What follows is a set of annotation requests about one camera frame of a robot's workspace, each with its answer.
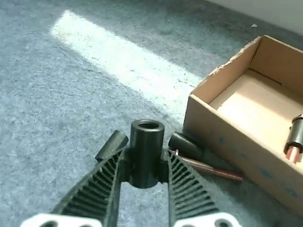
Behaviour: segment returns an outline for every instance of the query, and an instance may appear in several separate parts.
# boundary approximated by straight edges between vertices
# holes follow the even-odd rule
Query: threaded bolt
[[[202,162],[198,162],[196,160],[192,160],[190,158],[182,157],[179,155],[179,151],[175,151],[175,155],[179,156],[183,161],[187,162],[189,165],[191,165],[196,171],[200,173],[207,173],[211,175],[216,175],[224,178],[228,178],[230,180],[234,181],[243,181],[243,176],[238,173],[233,173],[227,170],[217,169],[210,165],[207,165]]]

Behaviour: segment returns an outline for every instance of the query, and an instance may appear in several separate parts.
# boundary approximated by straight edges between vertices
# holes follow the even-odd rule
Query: cardboard flap
[[[213,70],[191,94],[203,99],[206,103],[210,103],[249,68],[261,39],[261,36],[256,38],[244,46],[226,64]]]
[[[264,36],[250,68],[303,95],[303,52]]]

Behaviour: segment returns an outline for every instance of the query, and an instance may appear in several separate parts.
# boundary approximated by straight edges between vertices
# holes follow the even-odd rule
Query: black cylindrical spacer
[[[150,188],[158,183],[164,125],[153,120],[132,123],[129,157],[132,170],[129,183],[137,188]]]
[[[128,143],[128,137],[121,131],[115,130],[105,142],[101,150],[95,156],[98,162],[112,156],[117,150],[125,147]]]
[[[178,149],[181,156],[201,161],[203,150],[190,137],[180,133],[173,132],[169,140],[169,148],[171,150]]]
[[[284,149],[285,154],[291,146],[299,148],[300,153],[303,152],[303,114],[293,119],[293,125],[290,129]]]

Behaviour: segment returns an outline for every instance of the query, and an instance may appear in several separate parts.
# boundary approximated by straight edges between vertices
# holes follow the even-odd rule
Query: gray carpet
[[[303,49],[296,34],[202,0],[2,0],[0,226],[50,211],[113,130],[159,120],[167,144],[198,81],[263,34]],[[244,227],[303,226],[253,183],[205,185]],[[166,226],[167,208],[166,185],[125,183],[119,226]]]

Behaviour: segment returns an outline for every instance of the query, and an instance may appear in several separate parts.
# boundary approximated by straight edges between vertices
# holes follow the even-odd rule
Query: hollow black tube
[[[115,130],[105,142],[101,150],[95,156],[98,162],[113,155],[117,150],[125,147],[128,143],[128,137],[121,131]]]
[[[153,120],[137,120],[131,125],[129,157],[133,165],[129,183],[150,188],[158,183],[164,125]]]

